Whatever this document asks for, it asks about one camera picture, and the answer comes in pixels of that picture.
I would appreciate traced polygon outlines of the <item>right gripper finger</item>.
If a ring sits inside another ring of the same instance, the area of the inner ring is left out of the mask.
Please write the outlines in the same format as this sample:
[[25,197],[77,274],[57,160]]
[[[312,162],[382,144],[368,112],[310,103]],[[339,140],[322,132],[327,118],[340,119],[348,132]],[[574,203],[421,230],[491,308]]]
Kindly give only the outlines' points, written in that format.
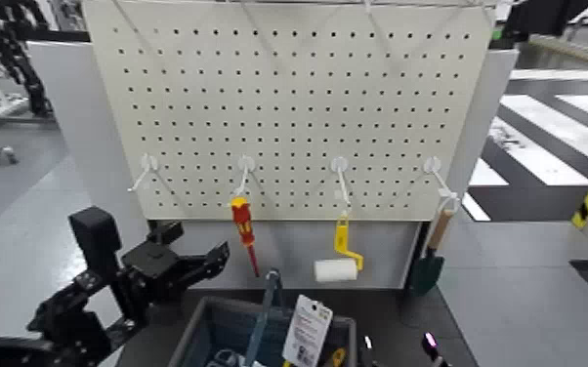
[[373,345],[368,336],[362,336],[359,338],[359,366],[374,366]]
[[431,361],[431,367],[450,367],[450,364],[441,355],[438,342],[432,333],[426,332],[424,334],[421,346]]

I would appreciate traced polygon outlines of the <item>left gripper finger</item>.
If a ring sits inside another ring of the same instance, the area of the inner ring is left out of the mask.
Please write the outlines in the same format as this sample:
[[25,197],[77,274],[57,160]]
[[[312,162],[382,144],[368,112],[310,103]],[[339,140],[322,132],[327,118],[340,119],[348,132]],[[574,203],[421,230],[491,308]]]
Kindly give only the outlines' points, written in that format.
[[180,221],[150,220],[147,223],[149,232],[146,240],[156,244],[170,245],[184,234]]
[[204,255],[187,255],[179,257],[182,274],[178,279],[178,288],[187,288],[218,276],[226,267],[230,258],[228,242],[222,242]]

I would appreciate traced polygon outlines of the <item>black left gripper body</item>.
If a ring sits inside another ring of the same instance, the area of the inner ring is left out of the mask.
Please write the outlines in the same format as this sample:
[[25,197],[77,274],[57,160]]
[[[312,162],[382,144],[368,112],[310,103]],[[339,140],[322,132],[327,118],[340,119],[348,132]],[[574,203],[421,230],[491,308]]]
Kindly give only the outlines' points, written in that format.
[[175,301],[190,288],[185,259],[164,245],[145,241],[122,255],[121,263],[119,293],[125,307]]

